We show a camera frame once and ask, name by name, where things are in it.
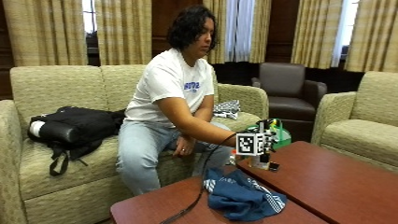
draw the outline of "green object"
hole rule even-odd
[[[282,120],[276,119],[278,121],[278,125],[273,125],[270,127],[272,132],[276,132],[276,136],[278,142],[273,144],[273,149],[277,150],[281,147],[288,146],[292,143],[292,135],[286,129],[284,129]]]
[[[270,126],[270,131],[276,133],[276,138],[278,139],[278,142],[273,144],[273,149],[277,150],[281,147],[288,146],[292,143],[292,135],[286,129],[284,129],[282,120],[274,119],[277,123]],[[250,125],[246,128],[246,131],[252,133],[258,132],[258,125]]]

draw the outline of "white t-shirt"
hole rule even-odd
[[[156,101],[168,97],[185,99],[194,114],[205,95],[214,94],[212,66],[198,59],[190,67],[177,49],[170,49],[153,58],[144,69],[137,89],[129,102],[126,120],[153,121],[174,127],[162,114]]]

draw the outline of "backpack strap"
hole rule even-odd
[[[48,147],[51,147],[51,149],[52,149],[52,157],[51,158],[53,159],[53,162],[49,165],[49,174],[52,176],[63,175],[67,171],[67,167],[69,164],[69,156],[67,154],[65,149],[59,144],[55,144],[55,143],[48,144]],[[63,164],[61,164],[61,169],[60,169],[60,172],[57,172],[55,170],[55,168],[57,167],[59,159],[63,155],[64,155],[64,160],[63,160]]]

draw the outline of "black backpack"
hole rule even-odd
[[[31,118],[28,137],[45,143],[52,149],[53,162],[49,174],[61,175],[68,162],[80,161],[84,155],[95,151],[103,140],[117,134],[124,119],[122,112],[108,112],[75,106],[64,106],[53,114]],[[59,159],[64,156],[60,172],[55,171]]]

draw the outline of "woman's left hand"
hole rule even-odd
[[[188,156],[194,150],[194,145],[197,140],[188,135],[181,135],[177,139],[177,148],[173,153],[173,156]]]

